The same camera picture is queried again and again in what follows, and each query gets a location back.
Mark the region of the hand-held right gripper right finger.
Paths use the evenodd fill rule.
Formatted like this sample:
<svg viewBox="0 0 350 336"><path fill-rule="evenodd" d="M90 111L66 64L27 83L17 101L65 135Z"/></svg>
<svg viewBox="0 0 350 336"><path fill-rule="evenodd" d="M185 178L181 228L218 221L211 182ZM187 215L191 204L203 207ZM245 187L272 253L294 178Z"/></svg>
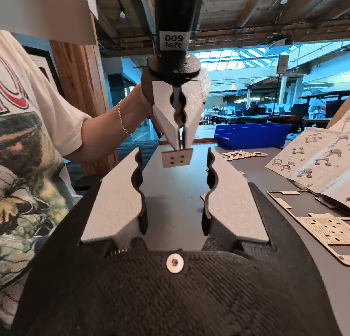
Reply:
<svg viewBox="0 0 350 336"><path fill-rule="evenodd" d="M221 245L268 244L269 236L249 182L215 149L207 156L209 191L204 197L202 231Z"/></svg>

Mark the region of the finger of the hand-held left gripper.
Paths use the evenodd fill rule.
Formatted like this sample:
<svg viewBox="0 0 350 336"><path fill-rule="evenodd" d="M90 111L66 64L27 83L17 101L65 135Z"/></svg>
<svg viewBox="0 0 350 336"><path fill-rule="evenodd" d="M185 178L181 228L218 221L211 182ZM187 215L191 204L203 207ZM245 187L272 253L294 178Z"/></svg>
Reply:
<svg viewBox="0 0 350 336"><path fill-rule="evenodd" d="M169 144L174 150L181 149L180 128L183 127L183 121L180 115L181 107L176 98L171 103L171 97L174 96L173 86L164 81L152 81L153 115L160 126Z"/></svg>
<svg viewBox="0 0 350 336"><path fill-rule="evenodd" d="M189 149L192 145L201 114L204 109L200 81L191 80L181 86L179 123L182 139L179 140L180 149Z"/></svg>

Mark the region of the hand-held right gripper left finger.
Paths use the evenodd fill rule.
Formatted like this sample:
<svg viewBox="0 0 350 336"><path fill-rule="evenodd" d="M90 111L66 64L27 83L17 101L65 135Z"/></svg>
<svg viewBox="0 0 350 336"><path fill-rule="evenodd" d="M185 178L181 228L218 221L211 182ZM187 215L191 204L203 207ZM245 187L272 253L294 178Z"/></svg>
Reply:
<svg viewBox="0 0 350 336"><path fill-rule="evenodd" d="M142 164L137 147L102 179L82 243L111 240L115 245L130 245L133 238L146 234L146 202L139 189Z"/></svg>

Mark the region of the wooden square plate with holes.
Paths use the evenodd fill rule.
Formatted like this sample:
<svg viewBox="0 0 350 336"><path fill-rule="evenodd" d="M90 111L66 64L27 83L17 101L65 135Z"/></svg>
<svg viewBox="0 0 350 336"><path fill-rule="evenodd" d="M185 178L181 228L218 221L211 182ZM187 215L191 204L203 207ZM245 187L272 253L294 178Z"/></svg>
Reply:
<svg viewBox="0 0 350 336"><path fill-rule="evenodd" d="M193 149L170 150L161 152L163 168L173 168L189 165Z"/></svg>

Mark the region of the person's left forearm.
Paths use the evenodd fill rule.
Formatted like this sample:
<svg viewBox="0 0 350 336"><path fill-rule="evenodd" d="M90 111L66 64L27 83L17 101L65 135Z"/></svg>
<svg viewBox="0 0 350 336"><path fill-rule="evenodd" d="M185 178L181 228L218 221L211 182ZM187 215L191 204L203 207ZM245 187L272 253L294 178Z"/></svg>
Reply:
<svg viewBox="0 0 350 336"><path fill-rule="evenodd" d="M120 102L103 115L85 120L81 127L81 144L63 157L71 162L89 163L115 151L132 134L123 126Z"/></svg>

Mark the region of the grey desk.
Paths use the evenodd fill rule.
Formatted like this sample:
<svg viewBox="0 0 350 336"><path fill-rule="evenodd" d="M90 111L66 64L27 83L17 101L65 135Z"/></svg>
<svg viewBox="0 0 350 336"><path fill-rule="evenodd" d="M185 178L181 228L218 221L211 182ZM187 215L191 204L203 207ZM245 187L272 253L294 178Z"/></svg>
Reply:
<svg viewBox="0 0 350 336"><path fill-rule="evenodd" d="M216 144L197 144L193 146L190 165L164 169L161 152L170 150L170 146L161 145L143 170L140 189L147 206L148 229L144 240L149 250L199 250L204 244L206 238L201 227L204 203L200 196L209 190L206 172L209 147L218 153L225 152ZM297 188L265 167L280 152L279 149L257 151L268 156L236 160L230 164L247 174L248 181L260 189L298 233L322 276L338 326L343 335L349 335L349 267L328 253L267 194L270 190Z"/></svg>

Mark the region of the person's left hand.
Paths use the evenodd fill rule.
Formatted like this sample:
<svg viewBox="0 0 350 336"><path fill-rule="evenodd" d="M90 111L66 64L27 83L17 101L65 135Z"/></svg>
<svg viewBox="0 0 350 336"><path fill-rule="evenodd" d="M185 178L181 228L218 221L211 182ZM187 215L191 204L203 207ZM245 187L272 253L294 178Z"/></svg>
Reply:
<svg viewBox="0 0 350 336"><path fill-rule="evenodd" d="M158 132L161 128L153 115L151 103L144 97L141 84L137 84L133 90L120 102L121 120L129 133L133 133L145 119L151 119Z"/></svg>

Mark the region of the pale wooden-edged table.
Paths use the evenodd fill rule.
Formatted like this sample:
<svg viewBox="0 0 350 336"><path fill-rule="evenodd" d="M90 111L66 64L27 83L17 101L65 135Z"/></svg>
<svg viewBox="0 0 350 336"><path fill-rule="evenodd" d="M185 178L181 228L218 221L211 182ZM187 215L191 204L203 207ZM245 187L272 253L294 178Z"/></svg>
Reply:
<svg viewBox="0 0 350 336"><path fill-rule="evenodd" d="M215 138L215 130L217 125L199 125L195 138L192 144L217 144L217 140ZM180 130L180 140L182 141L182 128ZM166 139L165 135L163 135L159 140L159 145L169 145L168 140Z"/></svg>

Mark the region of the wooden arch puzzle piece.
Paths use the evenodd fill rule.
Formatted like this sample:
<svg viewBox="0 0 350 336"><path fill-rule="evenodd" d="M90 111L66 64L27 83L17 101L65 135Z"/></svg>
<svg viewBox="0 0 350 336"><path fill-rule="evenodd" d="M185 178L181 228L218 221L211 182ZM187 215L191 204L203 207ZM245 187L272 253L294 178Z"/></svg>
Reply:
<svg viewBox="0 0 350 336"><path fill-rule="evenodd" d="M243 150L238 150L234 152L228 152L228 153L222 153L221 156L228 162L234 161L234 160L241 160L241 159L247 159L247 158L253 158L253 157L267 157L267 153L261 153L261 152L247 152Z"/></svg>

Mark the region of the blue plastic bin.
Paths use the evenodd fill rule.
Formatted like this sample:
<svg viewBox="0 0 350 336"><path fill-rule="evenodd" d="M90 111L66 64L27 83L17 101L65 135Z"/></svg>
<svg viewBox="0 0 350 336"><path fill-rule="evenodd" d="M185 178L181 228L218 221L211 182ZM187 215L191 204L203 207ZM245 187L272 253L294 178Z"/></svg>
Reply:
<svg viewBox="0 0 350 336"><path fill-rule="evenodd" d="M216 126L217 144L229 150L282 147L290 124L251 123Z"/></svg>

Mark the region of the wooden pillar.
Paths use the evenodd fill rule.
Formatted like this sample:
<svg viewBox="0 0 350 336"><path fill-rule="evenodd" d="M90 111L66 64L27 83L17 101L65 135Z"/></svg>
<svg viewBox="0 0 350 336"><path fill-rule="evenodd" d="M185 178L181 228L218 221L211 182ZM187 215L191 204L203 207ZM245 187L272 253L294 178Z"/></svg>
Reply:
<svg viewBox="0 0 350 336"><path fill-rule="evenodd" d="M80 45L50 40L59 80L66 100L75 108L96 118L109 111L107 88L97 44L94 15L89 12L94 44ZM118 164L113 151L95 162L82 163L85 175L106 175Z"/></svg>

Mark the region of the printed instruction sheet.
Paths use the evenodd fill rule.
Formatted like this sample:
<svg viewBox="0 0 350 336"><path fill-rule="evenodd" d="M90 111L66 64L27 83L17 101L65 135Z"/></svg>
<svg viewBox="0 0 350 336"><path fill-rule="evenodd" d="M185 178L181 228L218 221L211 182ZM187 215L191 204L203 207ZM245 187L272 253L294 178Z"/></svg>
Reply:
<svg viewBox="0 0 350 336"><path fill-rule="evenodd" d="M349 208L349 128L307 128L266 168Z"/></svg>

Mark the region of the wooden puzzle sheet with cutouts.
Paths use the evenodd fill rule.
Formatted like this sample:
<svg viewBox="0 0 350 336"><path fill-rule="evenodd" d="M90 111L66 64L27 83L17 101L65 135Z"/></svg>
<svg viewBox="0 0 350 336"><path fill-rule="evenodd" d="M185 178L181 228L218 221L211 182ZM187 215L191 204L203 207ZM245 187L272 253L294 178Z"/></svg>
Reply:
<svg viewBox="0 0 350 336"><path fill-rule="evenodd" d="M267 194L302 226L320 245L322 245L342 265L349 267L349 216L340 217L329 212L311 213L301 216L292 212L293 206L288 203L291 199L300 201L302 197L313 198L314 202L322 204L329 210L336 210L337 206L324 201L309 190L273 190Z"/></svg>

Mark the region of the hanging paper sign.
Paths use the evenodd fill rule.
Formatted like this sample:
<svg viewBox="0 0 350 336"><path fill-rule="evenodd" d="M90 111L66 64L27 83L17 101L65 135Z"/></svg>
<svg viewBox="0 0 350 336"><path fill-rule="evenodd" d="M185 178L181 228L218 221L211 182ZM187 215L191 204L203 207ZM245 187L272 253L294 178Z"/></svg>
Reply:
<svg viewBox="0 0 350 336"><path fill-rule="evenodd" d="M277 75L284 75L288 69L289 55L279 55L277 65Z"/></svg>

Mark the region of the white ceiling-mounted box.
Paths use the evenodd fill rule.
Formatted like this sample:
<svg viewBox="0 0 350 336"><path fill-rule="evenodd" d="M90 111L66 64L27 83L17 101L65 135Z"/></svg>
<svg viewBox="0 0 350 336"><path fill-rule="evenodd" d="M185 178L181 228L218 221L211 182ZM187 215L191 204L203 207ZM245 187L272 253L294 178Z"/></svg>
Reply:
<svg viewBox="0 0 350 336"><path fill-rule="evenodd" d="M288 50L293 45L293 39L290 37L278 38L269 43L265 48L265 55L278 56Z"/></svg>

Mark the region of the black office chair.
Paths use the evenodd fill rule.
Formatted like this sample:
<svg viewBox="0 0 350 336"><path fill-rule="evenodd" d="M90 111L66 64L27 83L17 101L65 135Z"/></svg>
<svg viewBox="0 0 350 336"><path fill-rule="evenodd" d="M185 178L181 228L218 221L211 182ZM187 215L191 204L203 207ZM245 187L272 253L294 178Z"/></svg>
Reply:
<svg viewBox="0 0 350 336"><path fill-rule="evenodd" d="M291 123L290 133L294 134L299 131L302 127L303 117L308 117L309 115L309 103L294 104L291 109L291 115L294 116Z"/></svg>

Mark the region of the black framed picture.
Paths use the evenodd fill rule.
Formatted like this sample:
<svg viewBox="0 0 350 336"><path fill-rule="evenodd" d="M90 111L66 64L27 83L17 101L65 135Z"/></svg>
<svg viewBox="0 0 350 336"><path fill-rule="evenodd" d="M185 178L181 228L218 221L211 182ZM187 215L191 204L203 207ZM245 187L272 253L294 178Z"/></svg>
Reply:
<svg viewBox="0 0 350 336"><path fill-rule="evenodd" d="M49 80L53 88L62 96L65 97L54 62L50 52L47 50L37 49L23 45L24 50L30 56L35 65Z"/></svg>

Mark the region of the tan cardboard sheet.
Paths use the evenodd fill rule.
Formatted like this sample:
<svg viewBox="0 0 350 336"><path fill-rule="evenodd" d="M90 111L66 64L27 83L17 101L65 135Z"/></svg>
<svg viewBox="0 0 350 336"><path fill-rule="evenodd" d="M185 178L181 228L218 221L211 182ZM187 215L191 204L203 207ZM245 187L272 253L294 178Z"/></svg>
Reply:
<svg viewBox="0 0 350 336"><path fill-rule="evenodd" d="M332 128L339 120L343 118L343 116L349 111L350 109L350 96L343 102L339 110L335 113L333 118L329 121L329 123L326 126L326 129Z"/></svg>

